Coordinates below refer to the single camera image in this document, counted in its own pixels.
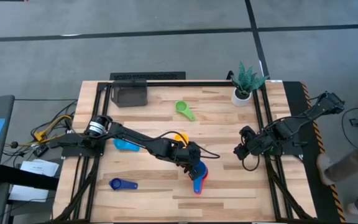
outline wooden table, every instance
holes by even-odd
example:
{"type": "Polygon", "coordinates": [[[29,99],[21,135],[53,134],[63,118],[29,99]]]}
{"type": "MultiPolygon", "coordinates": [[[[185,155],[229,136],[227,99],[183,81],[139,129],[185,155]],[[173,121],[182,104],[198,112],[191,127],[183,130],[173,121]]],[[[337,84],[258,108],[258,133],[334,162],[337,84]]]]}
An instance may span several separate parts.
{"type": "MultiPolygon", "coordinates": [[[[96,85],[94,81],[82,84],[73,123],[77,131],[83,131],[91,119],[96,85]]],[[[267,81],[266,87],[273,119],[290,115],[283,83],[267,81]]],[[[242,127],[249,125],[259,130],[254,102],[250,100],[247,106],[236,107],[231,103],[232,93],[232,86],[148,87],[147,106],[118,108],[110,102],[108,115],[125,127],[151,137],[169,130],[184,132],[191,141],[218,153],[221,158],[203,159],[209,173],[202,194],[196,195],[192,181],[182,168],[154,158],[145,149],[139,152],[118,151],[112,140],[108,140],[99,165],[91,221],[274,221],[263,157],[257,170],[247,172],[233,154],[234,147],[240,143],[239,130],[242,127]],[[188,121],[175,112],[176,100],[185,100],[189,104],[196,121],[188,121]],[[108,183],[115,177],[136,181],[139,188],[113,191],[108,183]]],[[[266,125],[262,97],[259,99],[266,125]]],[[[256,160],[256,157],[249,156],[245,164],[253,167],[256,160]]],[[[315,216],[303,164],[293,156],[282,156],[282,161],[289,191],[306,212],[315,216]]],[[[73,157],[63,164],[53,206],[55,216],[70,201],[76,162],[77,158],[73,157]]],[[[277,191],[284,216],[282,195],[277,191]]],[[[85,192],[80,217],[85,215],[87,198],[85,192]]]]}

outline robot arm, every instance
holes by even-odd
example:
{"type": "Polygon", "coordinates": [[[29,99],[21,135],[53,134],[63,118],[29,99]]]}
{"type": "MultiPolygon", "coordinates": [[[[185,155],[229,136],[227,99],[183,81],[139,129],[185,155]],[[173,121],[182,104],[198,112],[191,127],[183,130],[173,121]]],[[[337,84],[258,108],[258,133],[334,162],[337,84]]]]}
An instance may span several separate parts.
{"type": "Polygon", "coordinates": [[[51,142],[56,146],[75,146],[89,151],[97,151],[103,146],[105,140],[115,138],[121,139],[146,149],[157,159],[172,162],[177,166],[185,168],[189,172],[191,180],[195,180],[201,174],[195,166],[200,162],[201,151],[195,142],[188,142],[186,145],[181,141],[159,136],[152,138],[124,127],[114,122],[108,116],[95,116],[90,122],[84,134],[66,134],[65,136],[51,142]]]}
{"type": "Polygon", "coordinates": [[[243,160],[250,153],[257,156],[267,150],[278,149],[291,141],[301,127],[322,115],[339,114],[344,109],[343,105],[344,102],[335,93],[325,92],[319,95],[317,102],[302,114],[278,119],[268,124],[260,134],[255,134],[246,126],[240,131],[241,138],[246,139],[246,142],[239,144],[234,149],[234,153],[243,160]]]}

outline potted plant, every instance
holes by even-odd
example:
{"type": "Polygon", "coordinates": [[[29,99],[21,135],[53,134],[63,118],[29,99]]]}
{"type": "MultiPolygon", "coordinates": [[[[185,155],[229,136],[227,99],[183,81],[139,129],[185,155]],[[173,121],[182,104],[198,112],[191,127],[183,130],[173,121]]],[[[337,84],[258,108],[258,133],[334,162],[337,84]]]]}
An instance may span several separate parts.
{"type": "Polygon", "coordinates": [[[237,79],[232,71],[229,76],[235,86],[231,101],[236,106],[245,106],[252,96],[252,90],[258,89],[269,77],[256,77],[256,73],[252,73],[252,67],[246,71],[242,62],[239,65],[239,78],[237,79]]]}

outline black cable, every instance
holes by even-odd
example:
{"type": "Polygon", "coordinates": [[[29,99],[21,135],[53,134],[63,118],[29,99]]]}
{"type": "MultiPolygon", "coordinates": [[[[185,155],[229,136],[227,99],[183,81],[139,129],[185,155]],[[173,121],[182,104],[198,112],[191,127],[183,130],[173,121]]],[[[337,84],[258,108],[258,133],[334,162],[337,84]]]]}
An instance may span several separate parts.
{"type": "Polygon", "coordinates": [[[81,200],[85,190],[88,188],[89,184],[92,182],[93,178],[96,178],[96,164],[92,165],[91,171],[89,172],[86,180],[84,181],[83,185],[77,190],[77,193],[73,197],[73,200],[67,205],[67,207],[63,210],[62,214],[60,214],[55,220],[66,220],[70,213],[74,210],[74,207],[78,202],[81,200]]]}
{"type": "Polygon", "coordinates": [[[15,99],[15,101],[73,101],[78,99],[15,99]]]}
{"type": "Polygon", "coordinates": [[[34,152],[30,153],[30,155],[28,156],[28,158],[26,159],[26,161],[28,161],[28,160],[32,157],[32,155],[34,155],[34,152]]]}
{"type": "Polygon", "coordinates": [[[271,125],[275,124],[276,122],[279,122],[283,119],[287,119],[287,118],[294,118],[294,119],[298,119],[298,118],[307,118],[307,116],[303,115],[303,116],[285,116],[285,117],[282,117],[282,118],[278,118],[274,121],[272,121],[271,123],[269,123],[268,125],[266,125],[266,127],[264,127],[264,129],[267,129],[269,128],[271,125]]]}
{"type": "Polygon", "coordinates": [[[74,175],[74,182],[73,182],[73,190],[71,190],[71,199],[73,200],[74,196],[74,189],[75,189],[75,182],[77,180],[77,174],[78,174],[78,167],[80,166],[81,157],[79,156],[77,159],[77,165],[75,166],[75,175],[74,175]]]}
{"type": "Polygon", "coordinates": [[[47,197],[47,198],[33,198],[33,199],[31,199],[31,200],[28,200],[28,201],[24,202],[24,203],[23,203],[23,204],[21,204],[21,205],[18,205],[18,206],[16,206],[16,207],[11,208],[11,209],[9,209],[8,211],[6,211],[6,212],[2,213],[2,214],[0,215],[0,218],[1,218],[1,217],[3,217],[6,213],[11,212],[11,211],[13,211],[13,210],[15,210],[15,209],[17,209],[17,208],[19,208],[19,207],[23,206],[23,205],[26,205],[26,204],[28,204],[29,202],[33,201],[33,200],[49,200],[49,199],[52,199],[52,198],[54,198],[54,197],[47,197]]]}
{"type": "Polygon", "coordinates": [[[141,140],[142,140],[142,141],[155,141],[155,140],[160,139],[160,138],[166,136],[167,134],[171,134],[171,133],[179,135],[179,136],[182,138],[182,140],[183,140],[186,144],[188,144],[188,142],[186,141],[185,137],[183,137],[183,135],[180,134],[180,133],[177,132],[177,131],[167,131],[166,133],[163,133],[163,134],[161,134],[160,136],[157,136],[157,137],[155,137],[155,138],[151,138],[151,139],[141,139],[141,140]]]}
{"type": "Polygon", "coordinates": [[[260,162],[260,157],[259,157],[259,155],[258,155],[258,161],[257,161],[257,163],[256,163],[256,165],[255,165],[254,168],[252,168],[252,169],[246,168],[246,166],[244,165],[244,159],[241,161],[241,164],[242,164],[243,168],[244,168],[246,171],[252,172],[252,171],[254,171],[254,170],[256,170],[256,169],[258,168],[259,162],[260,162]]]}
{"type": "Polygon", "coordinates": [[[358,147],[357,147],[355,144],[353,144],[353,142],[347,137],[347,134],[346,134],[346,132],[345,132],[345,127],[344,127],[344,125],[343,125],[343,121],[344,121],[345,115],[346,115],[348,112],[353,111],[353,110],[358,110],[358,107],[356,107],[356,108],[351,108],[351,109],[347,110],[345,113],[343,113],[343,114],[342,114],[341,124],[342,124],[343,135],[345,135],[346,140],[347,140],[353,147],[355,147],[356,149],[358,149],[358,147]]]}
{"type": "Polygon", "coordinates": [[[12,152],[11,154],[2,152],[4,155],[9,156],[8,159],[6,159],[1,165],[4,165],[7,161],[10,161],[13,157],[17,157],[17,156],[24,156],[27,153],[29,153],[31,151],[31,147],[30,146],[22,146],[20,147],[18,150],[12,152]]]}
{"type": "Polygon", "coordinates": [[[214,157],[210,157],[210,156],[200,156],[201,158],[207,158],[207,159],[219,159],[221,156],[218,154],[215,154],[213,152],[209,152],[208,150],[204,149],[203,147],[199,146],[197,143],[194,142],[194,144],[199,147],[202,151],[207,152],[208,154],[213,155],[214,157]]]}
{"type": "Polygon", "coordinates": [[[34,133],[35,133],[39,128],[41,128],[41,127],[43,127],[43,126],[46,126],[46,125],[52,123],[53,121],[55,121],[56,118],[59,117],[60,114],[61,114],[63,111],[65,111],[65,110],[68,111],[68,109],[70,108],[70,106],[71,106],[71,105],[75,105],[76,102],[77,102],[77,100],[74,100],[74,101],[71,102],[69,105],[67,105],[67,106],[65,106],[63,109],[61,109],[61,110],[52,118],[51,121],[46,122],[46,123],[44,123],[44,124],[41,124],[40,126],[37,126],[37,127],[34,128],[33,130],[31,130],[30,135],[35,139],[34,133]]]}
{"type": "Polygon", "coordinates": [[[315,96],[315,97],[313,97],[313,98],[309,98],[308,101],[315,100],[315,99],[319,98],[320,96],[321,96],[321,94],[318,95],[318,96],[315,96]]]}

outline cable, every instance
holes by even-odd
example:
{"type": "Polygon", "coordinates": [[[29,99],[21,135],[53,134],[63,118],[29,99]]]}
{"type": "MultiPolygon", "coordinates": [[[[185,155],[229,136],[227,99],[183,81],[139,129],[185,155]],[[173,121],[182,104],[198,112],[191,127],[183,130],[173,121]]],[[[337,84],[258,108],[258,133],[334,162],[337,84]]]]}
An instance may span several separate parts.
{"type": "Polygon", "coordinates": [[[89,172],[87,178],[84,181],[84,184],[77,190],[77,193],[73,197],[73,200],[67,205],[67,207],[62,211],[62,214],[60,214],[55,220],[66,220],[70,213],[73,211],[76,204],[81,200],[82,195],[84,194],[85,190],[88,188],[89,184],[92,182],[94,178],[96,178],[96,163],[92,165],[91,171],[89,172]]]}
{"type": "Polygon", "coordinates": [[[12,157],[24,156],[27,153],[29,153],[30,151],[31,151],[31,147],[22,146],[18,150],[11,152],[11,154],[3,152],[4,155],[10,156],[10,158],[6,159],[1,165],[4,165],[7,161],[10,161],[12,159],[12,157]]]}
{"type": "Polygon", "coordinates": [[[275,124],[276,122],[279,122],[283,119],[288,119],[288,118],[294,118],[294,119],[299,119],[299,118],[307,118],[307,116],[285,116],[285,117],[282,117],[282,118],[278,118],[274,121],[272,121],[271,123],[269,123],[268,125],[266,125],[266,127],[264,127],[264,129],[267,129],[269,127],[271,127],[271,125],[275,124]]]}
{"type": "MultiPolygon", "coordinates": [[[[52,137],[52,138],[44,139],[44,140],[42,140],[42,141],[29,142],[29,143],[26,143],[26,144],[19,144],[19,146],[32,146],[33,144],[42,144],[42,143],[49,142],[49,141],[51,141],[51,140],[53,140],[53,139],[55,139],[55,138],[60,138],[60,137],[62,137],[62,136],[64,136],[64,135],[65,135],[65,134],[58,134],[58,135],[56,135],[56,136],[54,136],[54,137],[52,137]]],[[[12,144],[6,143],[5,146],[6,146],[6,147],[12,146],[12,144]]]]}
{"type": "Polygon", "coordinates": [[[73,200],[74,189],[75,189],[75,182],[76,182],[76,180],[77,180],[78,167],[80,166],[80,161],[81,161],[81,157],[78,156],[77,165],[76,165],[76,167],[75,167],[75,175],[74,175],[74,181],[73,181],[73,190],[71,190],[71,199],[70,199],[70,200],[73,200]]]}
{"type": "Polygon", "coordinates": [[[356,149],[358,149],[358,147],[357,147],[355,144],[353,144],[353,142],[347,137],[347,134],[346,134],[346,132],[345,132],[345,127],[344,127],[344,125],[343,125],[343,121],[344,121],[345,115],[346,115],[348,112],[353,111],[353,110],[358,110],[358,107],[356,107],[356,108],[351,108],[351,109],[347,110],[345,113],[342,114],[341,125],[342,125],[342,132],[343,132],[343,135],[345,135],[346,140],[347,140],[353,147],[355,147],[356,149]]]}
{"type": "Polygon", "coordinates": [[[155,140],[160,139],[160,138],[166,136],[167,134],[171,134],[171,133],[179,135],[179,136],[182,138],[183,142],[184,142],[186,145],[189,144],[189,142],[186,141],[185,137],[183,137],[183,135],[180,134],[180,133],[177,132],[177,131],[167,131],[166,133],[163,133],[163,134],[161,134],[160,136],[157,136],[157,137],[155,137],[155,138],[151,138],[151,139],[141,139],[141,140],[142,140],[142,141],[155,141],[155,140]]]}
{"type": "Polygon", "coordinates": [[[194,144],[199,147],[202,151],[207,152],[208,154],[213,155],[214,157],[211,156],[200,156],[201,158],[207,158],[207,159],[219,159],[221,156],[218,154],[215,154],[213,152],[209,152],[208,150],[204,149],[203,147],[199,146],[197,143],[194,142],[194,144]]]}
{"type": "Polygon", "coordinates": [[[31,132],[30,132],[31,136],[35,139],[34,133],[35,133],[39,128],[41,128],[42,126],[45,126],[45,125],[48,125],[48,124],[52,123],[52,122],[60,115],[60,113],[62,113],[64,110],[68,111],[68,109],[70,108],[70,106],[71,106],[71,105],[75,105],[76,102],[77,102],[77,100],[71,102],[69,105],[67,105],[67,106],[65,106],[63,109],[61,109],[61,110],[52,118],[51,121],[46,122],[46,123],[44,123],[44,124],[41,124],[40,126],[38,126],[38,127],[34,128],[33,130],[31,130],[31,132]]]}
{"type": "Polygon", "coordinates": [[[252,169],[246,168],[246,166],[244,165],[244,159],[241,161],[241,164],[242,164],[243,168],[244,168],[246,171],[252,172],[252,171],[254,171],[254,170],[256,170],[256,169],[258,168],[259,162],[260,162],[260,157],[259,157],[259,155],[258,155],[258,161],[257,161],[257,163],[256,163],[256,165],[255,165],[254,168],[252,168],[252,169]]]}
{"type": "Polygon", "coordinates": [[[19,208],[19,207],[23,206],[23,205],[26,205],[26,204],[28,204],[29,202],[33,201],[33,200],[49,200],[49,199],[52,199],[52,198],[54,198],[54,197],[47,197],[47,198],[33,198],[33,199],[31,199],[31,200],[28,200],[28,201],[24,202],[24,203],[23,203],[23,204],[21,204],[21,205],[18,205],[18,206],[16,206],[16,207],[11,208],[11,209],[9,209],[8,211],[6,211],[6,212],[2,213],[2,214],[0,215],[0,218],[1,218],[1,217],[3,217],[6,213],[11,212],[11,211],[13,211],[13,210],[15,210],[15,209],[17,209],[17,208],[19,208]]]}

